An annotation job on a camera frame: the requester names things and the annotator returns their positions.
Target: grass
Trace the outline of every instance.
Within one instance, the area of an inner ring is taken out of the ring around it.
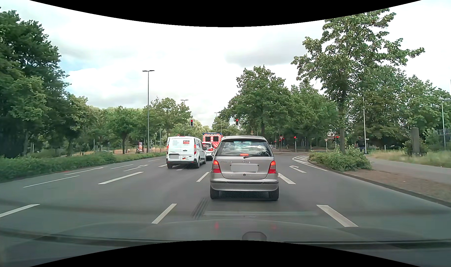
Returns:
[[[451,168],[451,151],[429,151],[421,157],[409,157],[404,150],[375,151],[370,155],[376,159]]]
[[[166,153],[141,153],[114,155],[111,153],[94,153],[77,157],[36,158],[18,157],[8,159],[0,157],[0,182],[20,179],[35,175],[71,171],[86,167],[96,167],[117,162],[135,161],[164,156]]]

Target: cloud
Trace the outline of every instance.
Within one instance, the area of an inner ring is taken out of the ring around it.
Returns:
[[[68,90],[89,104],[143,107],[149,98],[188,99],[194,118],[211,125],[238,91],[243,68],[265,65],[285,85],[297,85],[293,56],[306,36],[319,38],[323,21],[266,27],[186,27],[103,17],[32,1],[4,0],[23,20],[40,21],[62,54]],[[418,1],[391,8],[390,40],[424,47],[405,70],[445,90],[451,79],[451,1]]]

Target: pedestrian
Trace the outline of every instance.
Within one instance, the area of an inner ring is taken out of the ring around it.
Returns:
[[[365,141],[361,136],[359,136],[357,138],[356,143],[354,144],[354,147],[359,148],[359,150],[361,152],[365,152]]]

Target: tail light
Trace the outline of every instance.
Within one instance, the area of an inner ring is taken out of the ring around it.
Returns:
[[[219,162],[218,161],[214,161],[212,163],[212,172],[213,173],[222,173],[221,172],[221,167],[219,166]]]
[[[277,163],[272,161],[270,167],[268,168],[268,173],[277,173]]]

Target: white arrow road marking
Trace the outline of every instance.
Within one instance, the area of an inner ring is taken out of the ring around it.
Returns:
[[[322,168],[318,168],[318,167],[316,167],[316,166],[313,166],[313,165],[311,165],[311,164],[309,164],[309,163],[307,163],[307,162],[302,162],[302,161],[296,160],[295,158],[292,158],[292,160],[294,160],[294,161],[296,161],[296,162],[299,162],[299,163],[302,163],[302,164],[306,164],[306,166],[309,166],[309,167],[313,167],[313,168],[316,168],[316,169],[323,170],[323,171],[325,171],[325,172],[328,171],[328,170],[325,170],[325,169],[322,169]]]
[[[81,171],[81,172],[76,172],[76,173],[90,172],[90,171],[93,171],[93,170],[98,170],[98,169],[103,169],[103,168],[104,168],[104,167],[98,167],[98,168],[93,168],[93,169],[90,169],[90,170]],[[64,174],[64,175],[72,175],[72,174],[76,174],[76,173],[67,173],[67,174]]]
[[[199,180],[197,180],[197,181],[201,181],[202,179],[204,179],[204,177],[207,175],[207,174],[209,174],[209,172],[206,172],[201,178],[199,178]]]
[[[152,221],[151,223],[154,224],[158,224],[158,222],[160,222],[170,211],[171,209],[173,209],[175,206],[177,205],[177,203],[173,203],[171,205],[169,205],[169,207],[167,209],[165,209],[163,211],[162,214],[160,214],[154,221]]]
[[[115,167],[115,168],[111,168],[110,170],[116,169],[116,168],[121,168],[121,167],[127,167],[127,166],[132,166],[133,164],[130,165],[124,165],[124,166],[120,166],[120,167]]]
[[[292,180],[286,178],[283,174],[279,173],[278,177],[280,177],[281,179],[283,179],[285,182],[287,182],[288,184],[295,184]]]
[[[108,181],[105,181],[105,182],[101,182],[99,184],[107,184],[109,182],[113,182],[113,181],[116,181],[116,180],[119,180],[119,179],[127,178],[127,177],[130,177],[130,176],[133,176],[133,175],[137,175],[137,174],[140,174],[140,173],[143,173],[143,172],[137,172],[137,173],[128,174],[128,175],[125,175],[125,176],[122,176],[122,177],[119,177],[119,178],[115,178],[115,179],[111,179],[111,180],[108,180]]]
[[[358,227],[354,222],[351,222],[348,218],[344,217],[341,213],[335,211],[328,205],[317,205],[329,216],[333,217],[338,223],[342,224],[344,227]]]
[[[35,207],[37,205],[39,205],[39,204],[31,204],[31,205],[27,205],[27,206],[24,206],[24,207],[13,209],[13,210],[10,210],[10,211],[7,211],[7,212],[3,212],[3,213],[0,214],[0,218],[4,217],[4,216],[7,216],[7,215],[10,215],[10,214],[13,214],[13,213],[16,213],[16,212],[21,211],[21,210],[25,210],[25,209],[29,209],[29,208]]]
[[[136,167],[136,168],[132,168],[132,169],[128,169],[128,170],[124,170],[124,172],[127,172],[127,171],[131,171],[131,170],[134,170],[134,169],[138,169],[138,168],[141,168],[141,167],[145,167],[145,166],[148,166],[149,164],[145,164],[145,165],[140,165],[140,166],[138,166],[138,167]]]
[[[298,172],[300,172],[300,173],[306,173],[306,172],[304,172],[304,171],[302,171],[302,170],[299,170],[299,169],[297,169],[297,168],[295,168],[295,167],[293,167],[293,166],[290,166],[290,168],[292,168],[292,169],[294,169],[294,170],[296,170],[296,171],[298,171]]]
[[[80,175],[74,175],[74,176],[71,176],[71,177],[65,177],[65,178],[62,178],[62,179],[57,179],[57,180],[52,180],[52,181],[59,181],[59,180],[63,180],[63,179],[69,179],[69,178],[74,178],[74,177],[77,177],[77,176],[80,176]],[[37,184],[33,184],[33,185],[28,185],[28,186],[24,186],[23,188],[30,187],[30,186],[34,186],[34,185],[40,185],[40,184],[48,183],[48,182],[52,182],[52,181],[45,181],[45,182],[42,182],[42,183],[37,183]]]

